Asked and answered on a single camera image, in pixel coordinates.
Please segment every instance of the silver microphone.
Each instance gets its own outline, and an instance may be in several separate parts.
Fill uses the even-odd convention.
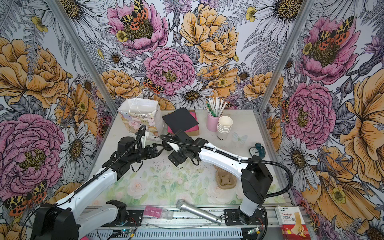
[[[208,221],[211,221],[213,223],[217,223],[217,224],[221,225],[222,220],[220,217],[213,215],[212,213],[209,213],[209,212],[202,210],[198,207],[190,205],[189,203],[187,203],[183,199],[177,200],[176,207],[182,211],[190,212],[190,213],[195,214],[199,217],[207,219]]]

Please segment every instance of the white string handle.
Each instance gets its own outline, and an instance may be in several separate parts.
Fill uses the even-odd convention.
[[[145,88],[143,89],[143,91],[142,91],[142,93],[143,93],[143,99],[144,99],[144,90],[145,90],[145,89],[147,89],[147,92],[148,92],[148,94],[147,94],[147,99],[149,99],[149,89],[148,89],[148,87],[145,87]],[[135,100],[133,100],[131,106],[129,107],[129,111],[128,111],[128,113],[131,113],[132,105],[133,105],[133,103],[136,101],[136,108],[137,108],[137,110],[139,111],[139,113],[142,114],[141,111],[139,110],[139,106],[138,106],[138,104],[137,104],[137,98],[138,98],[139,96],[140,96],[140,94],[139,94],[137,97],[135,97]]]

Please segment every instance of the pink cup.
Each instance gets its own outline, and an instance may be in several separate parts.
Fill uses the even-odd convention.
[[[217,123],[220,117],[213,117],[208,114],[207,129],[211,132],[217,132]]]

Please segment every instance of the pink notebook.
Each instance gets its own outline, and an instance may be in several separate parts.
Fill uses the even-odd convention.
[[[197,121],[196,113],[194,113],[194,112],[189,112],[189,113],[190,113],[190,114],[196,119],[196,121]],[[197,131],[197,130],[199,130],[199,125],[196,125],[196,126],[190,128],[190,129],[188,129],[188,130],[185,131],[185,132],[193,132],[193,131]],[[173,134],[173,132],[172,132],[172,130],[170,129],[170,127],[168,127],[167,132]]]

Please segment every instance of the white butterfly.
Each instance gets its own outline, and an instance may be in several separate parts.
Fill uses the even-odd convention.
[[[232,133],[232,141],[233,142],[240,142],[241,144],[245,144],[245,141],[247,140],[248,136],[244,135],[242,137],[239,137],[239,135],[235,132]]]

